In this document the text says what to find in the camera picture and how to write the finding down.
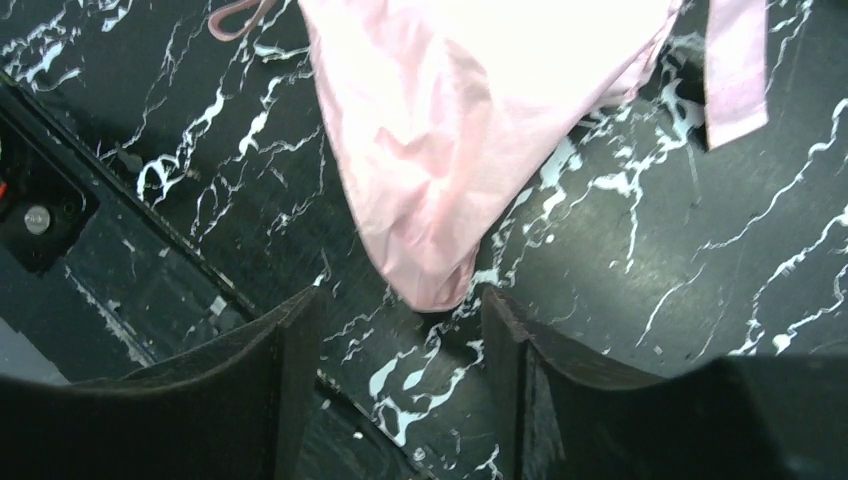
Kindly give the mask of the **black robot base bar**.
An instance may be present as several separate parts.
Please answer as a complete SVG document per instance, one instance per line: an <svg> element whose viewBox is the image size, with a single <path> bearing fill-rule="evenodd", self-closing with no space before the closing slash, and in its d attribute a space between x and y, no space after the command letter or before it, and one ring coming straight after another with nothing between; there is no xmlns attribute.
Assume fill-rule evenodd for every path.
<svg viewBox="0 0 848 480"><path fill-rule="evenodd" d="M120 379L294 295L251 305L132 200L30 94L2 77L1 381ZM317 370L291 479L417 478L400 449Z"/></svg>

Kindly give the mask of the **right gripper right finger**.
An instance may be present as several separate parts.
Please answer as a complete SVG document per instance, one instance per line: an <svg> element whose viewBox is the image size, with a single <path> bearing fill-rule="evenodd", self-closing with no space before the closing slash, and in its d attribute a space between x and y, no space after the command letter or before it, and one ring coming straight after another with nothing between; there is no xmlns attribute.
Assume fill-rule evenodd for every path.
<svg viewBox="0 0 848 480"><path fill-rule="evenodd" d="M843 479L847 359L724 356L663 378L530 319L481 320L507 479Z"/></svg>

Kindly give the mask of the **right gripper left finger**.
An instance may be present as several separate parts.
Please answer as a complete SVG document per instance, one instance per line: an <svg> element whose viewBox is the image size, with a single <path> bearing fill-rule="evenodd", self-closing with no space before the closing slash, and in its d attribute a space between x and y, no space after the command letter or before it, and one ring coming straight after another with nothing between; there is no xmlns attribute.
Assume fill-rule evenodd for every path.
<svg viewBox="0 0 848 480"><path fill-rule="evenodd" d="M291 479L326 300L316 287L120 379L1 381L5 479Z"/></svg>

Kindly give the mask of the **black pink folding umbrella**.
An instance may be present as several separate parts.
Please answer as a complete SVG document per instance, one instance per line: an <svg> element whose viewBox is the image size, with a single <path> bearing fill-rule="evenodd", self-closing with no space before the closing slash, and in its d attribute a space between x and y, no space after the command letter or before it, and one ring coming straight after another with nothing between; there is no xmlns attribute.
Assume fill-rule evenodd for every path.
<svg viewBox="0 0 848 480"><path fill-rule="evenodd" d="M360 238L415 311L466 295L479 242L591 111L633 100L678 1L303 1Z"/></svg>

